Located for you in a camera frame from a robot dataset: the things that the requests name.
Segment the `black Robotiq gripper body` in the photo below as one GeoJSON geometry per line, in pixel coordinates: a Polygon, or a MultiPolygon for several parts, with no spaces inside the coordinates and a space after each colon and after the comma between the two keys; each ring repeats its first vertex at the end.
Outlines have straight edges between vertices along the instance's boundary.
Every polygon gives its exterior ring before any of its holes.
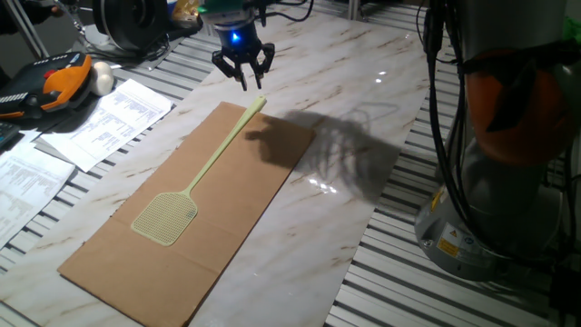
{"type": "Polygon", "coordinates": [[[252,20],[234,22],[228,25],[215,25],[222,48],[212,54],[212,61],[218,63],[224,57],[234,63],[256,62],[262,49],[252,20]]]}

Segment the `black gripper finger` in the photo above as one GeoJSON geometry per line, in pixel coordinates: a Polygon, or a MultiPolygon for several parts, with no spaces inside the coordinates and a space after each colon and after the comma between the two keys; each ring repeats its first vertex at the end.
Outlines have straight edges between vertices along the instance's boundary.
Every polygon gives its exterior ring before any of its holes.
{"type": "Polygon", "coordinates": [[[271,64],[274,56],[275,56],[275,44],[273,43],[267,44],[259,43],[253,50],[250,65],[252,71],[254,72],[255,81],[259,89],[261,89],[261,79],[271,69],[271,64]],[[264,56],[261,62],[258,59],[259,54],[263,54],[264,56]]]}
{"type": "Polygon", "coordinates": [[[212,53],[212,63],[228,78],[233,78],[241,84],[242,90],[247,90],[247,83],[241,69],[239,57],[231,50],[222,48],[212,53]]]}

